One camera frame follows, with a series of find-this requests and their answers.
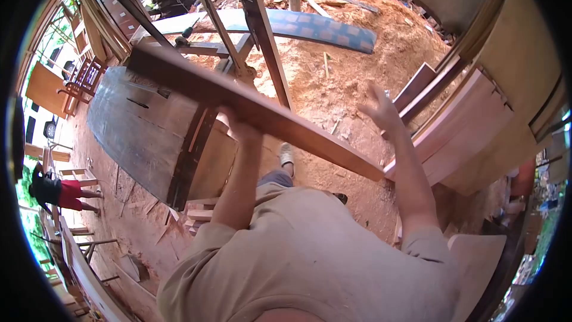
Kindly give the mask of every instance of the black shirt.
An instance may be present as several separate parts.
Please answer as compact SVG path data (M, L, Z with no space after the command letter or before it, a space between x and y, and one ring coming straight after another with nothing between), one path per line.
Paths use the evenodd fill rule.
M60 193L62 191L62 181L60 179L50 179L38 167L32 172L32 192L38 201L38 204L44 209L46 203L53 205L58 204Z

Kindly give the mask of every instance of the red shorts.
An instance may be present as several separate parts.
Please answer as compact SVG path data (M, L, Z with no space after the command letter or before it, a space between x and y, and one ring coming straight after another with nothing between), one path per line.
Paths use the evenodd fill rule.
M73 209L81 211L81 186L79 181L62 181L62 191L60 192L60 199L58 205L61 208Z

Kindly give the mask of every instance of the wooden chair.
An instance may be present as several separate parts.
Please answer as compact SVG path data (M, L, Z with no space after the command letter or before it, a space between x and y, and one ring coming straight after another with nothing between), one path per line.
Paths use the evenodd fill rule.
M89 101L82 97L83 93L94 97L96 95L97 82L101 74L105 72L107 65L102 63L97 57L89 59L84 57L81 64L76 66L71 73L70 80L65 82L65 89L58 89L58 94L63 92L68 95L64 102L62 111L65 114L75 116L75 106L77 102L73 99L89 104Z

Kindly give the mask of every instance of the dirt floor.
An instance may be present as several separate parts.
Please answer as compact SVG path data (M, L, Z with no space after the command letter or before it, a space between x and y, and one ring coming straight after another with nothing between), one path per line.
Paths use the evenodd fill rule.
M356 110L358 104L368 101L367 84L374 83L389 89L391 98L394 98L424 61L435 67L449 46L436 33L426 29L427 21L424 18L401 2L361 1L378 7L379 13L374 14L352 4L322 6L335 20L375 31L377 42L372 55L292 39L276 38L276 43L296 112L326 131L330 131L340 120L334 132L336 137L347 141L373 160L387 163L393 155L392 147L381 139L379 129ZM267 3L274 4L274 0L267 0ZM305 0L302 3L303 11L313 12ZM231 1L222 3L221 8L225 5L232 7L234 4ZM240 35L231 37L237 42ZM191 39L220 40L216 34L195 34ZM331 57L328 62L329 79L325 77L324 52ZM209 56L188 55L188 58L209 68L219 61ZM259 73L254 80L257 89L276 100L261 52L254 49L247 63ZM452 84L416 118L411 129L421 125L454 86ZM148 214L145 213L145 208L156 199L118 168L99 146L86 125L88 110L89 106L80 104L76 116L68 119L62 135L71 137L74 146L70 165L83 167L88 157L93 160L92 172L102 181L105 199L90 199L94 205L102 208L100 218L90 211L84 211L77 214L77 221L81 219L90 231L95 232L94 238L97 240L118 239L118 243L97 247L91 266L104 279L116 274L112 261L117 262L123 254L137 256L147 267L150 279L140 283L140 286L120 279L108 284L113 294L141 320L161 321L154 302L140 289L143 287L155 293L160 279L168 276L192 243L193 237L182 225L183 219L175 222L171 218L168 226L165 225L169 214L165 205L156 204ZM277 166L277 145L278 141L273 138L265 140L261 175ZM347 207L354 219L381 240L393 243L397 207L394 205L394 186L391 182L369 181L301 150L296 150L295 157L295 184L345 193L349 198ZM478 233L482 219L498 205L497 199L504 199L505 191L506 182L503 180L468 198L459 197L444 186L435 186L442 229Z

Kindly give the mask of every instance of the foot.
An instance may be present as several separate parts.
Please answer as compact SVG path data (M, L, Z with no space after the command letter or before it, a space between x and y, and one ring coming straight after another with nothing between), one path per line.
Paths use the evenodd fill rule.
M294 177L294 153L292 152L292 145L284 142L280 145L280 167Z

